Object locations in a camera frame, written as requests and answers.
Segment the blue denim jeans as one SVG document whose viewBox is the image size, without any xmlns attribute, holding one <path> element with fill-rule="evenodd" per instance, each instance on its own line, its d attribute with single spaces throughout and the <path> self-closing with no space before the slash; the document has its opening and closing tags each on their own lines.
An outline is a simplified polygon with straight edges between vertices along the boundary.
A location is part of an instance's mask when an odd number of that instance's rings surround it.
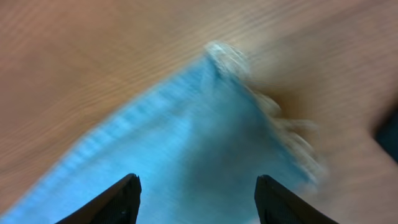
<svg viewBox="0 0 398 224">
<path fill-rule="evenodd" d="M 290 189 L 314 188 L 322 160 L 252 91 L 246 57 L 222 42 L 126 103 L 85 134 L 11 209 L 2 223 L 56 223 L 128 174 L 141 181 L 139 223 L 247 223 L 254 188 L 268 174 Z"/>
</svg>

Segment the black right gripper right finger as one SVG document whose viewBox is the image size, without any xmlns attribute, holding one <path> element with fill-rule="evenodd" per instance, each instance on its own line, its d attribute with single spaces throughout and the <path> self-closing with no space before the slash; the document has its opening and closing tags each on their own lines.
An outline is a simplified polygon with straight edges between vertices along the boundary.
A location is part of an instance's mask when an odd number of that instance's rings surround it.
<svg viewBox="0 0 398 224">
<path fill-rule="evenodd" d="M 269 175 L 257 178 L 254 199 L 261 224 L 337 224 Z"/>
</svg>

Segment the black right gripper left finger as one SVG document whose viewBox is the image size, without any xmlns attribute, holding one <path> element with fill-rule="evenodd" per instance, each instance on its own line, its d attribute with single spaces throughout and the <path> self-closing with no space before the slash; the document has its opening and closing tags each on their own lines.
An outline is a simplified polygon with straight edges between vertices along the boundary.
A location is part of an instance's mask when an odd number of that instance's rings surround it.
<svg viewBox="0 0 398 224">
<path fill-rule="evenodd" d="M 139 176 L 128 174 L 57 224 L 135 224 L 141 192 Z"/>
</svg>

